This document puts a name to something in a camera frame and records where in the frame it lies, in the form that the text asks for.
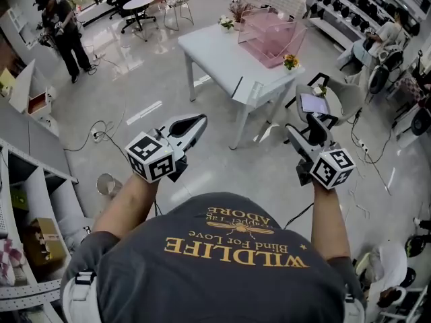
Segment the wire chair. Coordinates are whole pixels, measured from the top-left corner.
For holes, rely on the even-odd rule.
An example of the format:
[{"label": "wire chair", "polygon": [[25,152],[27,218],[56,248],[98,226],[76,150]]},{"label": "wire chair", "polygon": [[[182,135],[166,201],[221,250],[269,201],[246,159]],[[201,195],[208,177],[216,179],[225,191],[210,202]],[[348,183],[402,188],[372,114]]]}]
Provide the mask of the wire chair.
[{"label": "wire chair", "polygon": [[[174,30],[174,31],[179,31],[180,30],[180,27],[178,25],[178,18],[176,16],[176,8],[177,7],[180,7],[180,17],[189,20],[193,25],[195,25],[195,23],[193,21],[193,17],[191,15],[191,11],[190,11],[189,0],[165,0],[165,3],[166,3],[166,5],[165,5],[165,8],[164,8],[163,24],[165,25],[166,28],[168,28],[169,30]],[[183,5],[186,5],[187,9],[189,9],[190,17],[183,16],[183,9],[181,8]],[[166,25],[166,11],[168,10],[168,7],[174,9],[176,29],[175,28],[171,28],[170,26]]]}]

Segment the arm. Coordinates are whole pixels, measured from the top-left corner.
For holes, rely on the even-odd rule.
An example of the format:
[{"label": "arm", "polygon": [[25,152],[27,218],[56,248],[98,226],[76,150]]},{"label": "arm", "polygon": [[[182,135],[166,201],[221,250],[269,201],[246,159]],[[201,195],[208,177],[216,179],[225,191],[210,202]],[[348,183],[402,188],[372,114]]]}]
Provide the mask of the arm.
[{"label": "arm", "polygon": [[65,18],[65,21],[62,23],[62,28],[64,29],[67,23],[69,23],[70,19],[73,17],[73,11],[70,11]]},{"label": "arm", "polygon": [[350,247],[337,192],[326,190],[313,180],[314,209],[312,212],[311,244],[325,259],[348,257]]},{"label": "arm", "polygon": [[73,17],[73,10],[68,0],[61,0],[59,5],[61,9],[63,9],[63,12],[67,13],[66,18],[63,20],[62,23],[62,28],[64,28],[70,22],[70,19],[72,19]]},{"label": "arm", "polygon": [[383,43],[383,40],[380,38],[378,34],[371,34],[370,32],[366,33],[366,36],[372,40],[375,40],[378,43]]},{"label": "arm", "polygon": [[133,174],[94,224],[93,232],[107,231],[119,239],[143,223],[156,198],[159,182],[147,183]]}]

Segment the cardboard box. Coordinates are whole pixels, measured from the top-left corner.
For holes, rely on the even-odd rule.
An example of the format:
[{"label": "cardboard box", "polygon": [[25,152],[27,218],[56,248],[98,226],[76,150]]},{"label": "cardboard box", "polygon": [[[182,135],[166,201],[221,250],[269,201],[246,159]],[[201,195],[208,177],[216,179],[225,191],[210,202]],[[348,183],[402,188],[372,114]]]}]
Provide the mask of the cardboard box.
[{"label": "cardboard box", "polygon": [[63,266],[66,251],[53,220],[35,218],[24,229],[22,242],[30,266],[39,275],[47,275]]}]

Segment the strap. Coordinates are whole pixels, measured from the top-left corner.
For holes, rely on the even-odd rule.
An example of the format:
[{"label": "strap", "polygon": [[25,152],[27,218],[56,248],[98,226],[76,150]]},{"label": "strap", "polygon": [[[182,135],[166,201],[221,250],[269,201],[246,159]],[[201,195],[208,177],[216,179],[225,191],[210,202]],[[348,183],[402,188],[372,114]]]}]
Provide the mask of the strap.
[{"label": "strap", "polygon": [[68,323],[102,323],[97,303],[97,276],[94,271],[76,274],[65,286],[63,311]]}]

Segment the vase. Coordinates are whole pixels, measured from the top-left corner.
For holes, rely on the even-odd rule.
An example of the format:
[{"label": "vase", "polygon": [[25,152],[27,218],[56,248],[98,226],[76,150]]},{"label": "vase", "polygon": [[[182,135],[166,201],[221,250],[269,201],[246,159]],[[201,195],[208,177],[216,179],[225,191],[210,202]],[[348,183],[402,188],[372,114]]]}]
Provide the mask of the vase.
[{"label": "vase", "polygon": [[241,22],[234,22],[234,30],[236,31],[242,30]]}]

